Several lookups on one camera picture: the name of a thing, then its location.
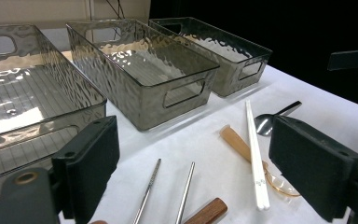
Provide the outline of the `smoky clear plastic bin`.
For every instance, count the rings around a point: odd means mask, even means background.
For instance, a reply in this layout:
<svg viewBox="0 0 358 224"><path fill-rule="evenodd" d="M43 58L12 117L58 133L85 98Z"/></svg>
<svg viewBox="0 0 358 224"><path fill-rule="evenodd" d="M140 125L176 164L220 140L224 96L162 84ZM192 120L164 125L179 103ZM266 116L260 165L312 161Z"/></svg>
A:
<svg viewBox="0 0 358 224"><path fill-rule="evenodd" d="M219 64L137 20L70 21L73 63L139 131L207 104Z"/></svg>
<svg viewBox="0 0 358 224"><path fill-rule="evenodd" d="M106 99L31 24L0 25L0 191L105 115Z"/></svg>
<svg viewBox="0 0 358 224"><path fill-rule="evenodd" d="M213 92L220 97L259 81L272 51L192 17L150 19L154 29L219 63Z"/></svg>

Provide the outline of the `metal spoon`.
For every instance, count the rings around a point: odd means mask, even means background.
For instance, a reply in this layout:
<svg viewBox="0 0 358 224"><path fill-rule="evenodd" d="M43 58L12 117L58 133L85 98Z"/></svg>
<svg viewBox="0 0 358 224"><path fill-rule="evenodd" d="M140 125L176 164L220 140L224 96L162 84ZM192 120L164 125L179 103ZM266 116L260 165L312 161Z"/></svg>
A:
<svg viewBox="0 0 358 224"><path fill-rule="evenodd" d="M280 115L284 115L284 116L289 115L297 108L299 108L301 105L302 103L300 101L296 101L274 114L261 114L257 116L255 118L256 132L261 136L271 136L274 119Z"/></svg>

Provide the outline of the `wooden spoon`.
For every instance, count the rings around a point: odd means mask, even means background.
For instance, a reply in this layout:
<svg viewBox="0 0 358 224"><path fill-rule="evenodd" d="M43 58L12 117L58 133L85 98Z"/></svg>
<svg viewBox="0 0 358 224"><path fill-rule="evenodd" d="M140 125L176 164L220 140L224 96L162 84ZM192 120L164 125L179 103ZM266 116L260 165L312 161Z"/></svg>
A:
<svg viewBox="0 0 358 224"><path fill-rule="evenodd" d="M229 126L224 126L220 132L220 136L243 158L248 162L252 162L251 149L244 142L244 140ZM276 175L273 175L269 171L269 165L266 161L263 161L263 169L267 183L278 193L286 197L299 197L300 194L297 190L288 182Z"/></svg>

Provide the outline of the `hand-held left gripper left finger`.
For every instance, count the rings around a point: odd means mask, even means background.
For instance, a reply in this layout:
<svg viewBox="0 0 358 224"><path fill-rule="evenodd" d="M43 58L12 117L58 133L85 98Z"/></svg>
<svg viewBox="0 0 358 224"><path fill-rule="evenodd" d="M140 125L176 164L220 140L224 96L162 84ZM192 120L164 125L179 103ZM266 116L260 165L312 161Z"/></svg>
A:
<svg viewBox="0 0 358 224"><path fill-rule="evenodd" d="M117 117L90 123L52 157L65 218L87 224L103 197L120 157Z"/></svg>

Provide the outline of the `beige wooden shelf unit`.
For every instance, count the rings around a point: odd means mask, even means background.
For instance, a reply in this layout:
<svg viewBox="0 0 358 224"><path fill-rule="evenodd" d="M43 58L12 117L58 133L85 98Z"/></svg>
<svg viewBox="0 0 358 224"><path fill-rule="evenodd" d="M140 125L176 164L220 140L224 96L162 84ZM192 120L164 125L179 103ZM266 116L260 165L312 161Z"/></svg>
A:
<svg viewBox="0 0 358 224"><path fill-rule="evenodd" d="M0 0L0 24L62 28L68 21L149 19L151 0Z"/></svg>

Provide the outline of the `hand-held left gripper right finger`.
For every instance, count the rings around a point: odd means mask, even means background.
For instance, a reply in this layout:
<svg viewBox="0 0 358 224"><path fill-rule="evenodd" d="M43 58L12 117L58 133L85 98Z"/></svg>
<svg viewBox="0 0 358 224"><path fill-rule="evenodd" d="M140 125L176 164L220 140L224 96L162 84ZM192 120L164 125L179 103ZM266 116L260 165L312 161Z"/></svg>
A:
<svg viewBox="0 0 358 224"><path fill-rule="evenodd" d="M321 218L344 217L358 172L357 152L301 120L278 116L268 156Z"/></svg>

